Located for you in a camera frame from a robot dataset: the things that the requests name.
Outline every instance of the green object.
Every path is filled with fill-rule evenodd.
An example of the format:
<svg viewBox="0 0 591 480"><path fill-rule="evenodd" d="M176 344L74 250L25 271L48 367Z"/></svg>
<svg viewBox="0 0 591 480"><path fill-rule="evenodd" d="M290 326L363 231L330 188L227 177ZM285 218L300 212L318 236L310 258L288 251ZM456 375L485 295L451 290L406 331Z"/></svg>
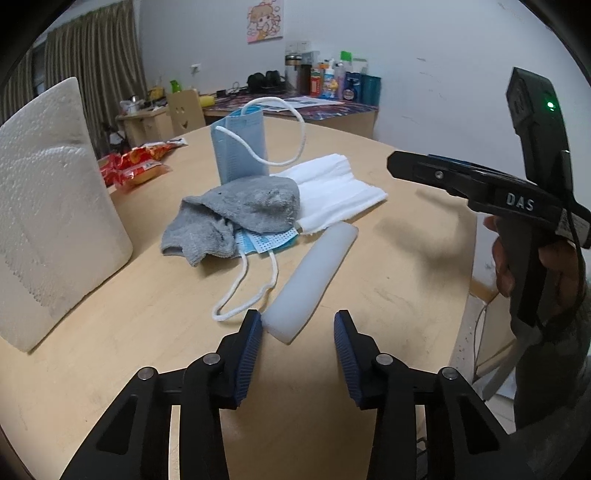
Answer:
<svg viewBox="0 0 591 480"><path fill-rule="evenodd" d="M173 93L180 92L183 89L183 87L181 87L181 84L176 80L170 81L170 87L172 88Z"/></svg>

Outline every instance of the white paper towel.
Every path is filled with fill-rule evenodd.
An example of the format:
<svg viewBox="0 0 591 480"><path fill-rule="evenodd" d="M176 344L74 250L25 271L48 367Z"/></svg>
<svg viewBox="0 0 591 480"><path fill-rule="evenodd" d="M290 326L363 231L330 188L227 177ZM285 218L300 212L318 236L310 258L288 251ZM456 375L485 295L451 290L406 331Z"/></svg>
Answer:
<svg viewBox="0 0 591 480"><path fill-rule="evenodd" d="M22 351L131 256L75 78L0 127L0 231L0 335Z"/></svg>

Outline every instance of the white cloth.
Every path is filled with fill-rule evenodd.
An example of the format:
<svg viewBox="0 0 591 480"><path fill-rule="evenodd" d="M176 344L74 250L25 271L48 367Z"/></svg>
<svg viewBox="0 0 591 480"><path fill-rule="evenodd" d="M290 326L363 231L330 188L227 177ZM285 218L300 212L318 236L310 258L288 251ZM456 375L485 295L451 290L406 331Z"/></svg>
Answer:
<svg viewBox="0 0 591 480"><path fill-rule="evenodd" d="M388 198L382 189L357 180L344 155L315 158L275 175L297 183L300 214L296 221L305 235L348 220Z"/></svg>

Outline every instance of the human hand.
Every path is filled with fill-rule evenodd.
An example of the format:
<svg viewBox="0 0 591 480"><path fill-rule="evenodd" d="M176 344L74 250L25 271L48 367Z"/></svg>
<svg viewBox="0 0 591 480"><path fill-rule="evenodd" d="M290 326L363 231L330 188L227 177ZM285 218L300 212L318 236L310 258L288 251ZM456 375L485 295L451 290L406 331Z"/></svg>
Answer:
<svg viewBox="0 0 591 480"><path fill-rule="evenodd" d="M496 216L488 216L484 219L484 226L496 232L496 220ZM541 247L538 249L538 255L543 266L557 273L556 303L560 307L560 312L572 307L577 299L579 285L576 250L564 239ZM492 258L496 268L496 287L501 295L509 297L515 287L515 278L509 271L507 255L499 237L492 245Z"/></svg>

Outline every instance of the white tissue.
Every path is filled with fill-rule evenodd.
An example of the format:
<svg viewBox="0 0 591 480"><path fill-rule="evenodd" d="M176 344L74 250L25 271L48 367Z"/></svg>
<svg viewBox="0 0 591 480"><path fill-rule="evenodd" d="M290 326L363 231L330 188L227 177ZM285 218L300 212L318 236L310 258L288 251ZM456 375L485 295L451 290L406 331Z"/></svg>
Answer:
<svg viewBox="0 0 591 480"><path fill-rule="evenodd" d="M0 335L29 351L132 252L75 78L0 127L0 203Z"/></svg>
<svg viewBox="0 0 591 480"><path fill-rule="evenodd" d="M344 155L309 160L276 175L294 180L300 189L297 223L305 235L348 220L388 198L382 189L357 180Z"/></svg>

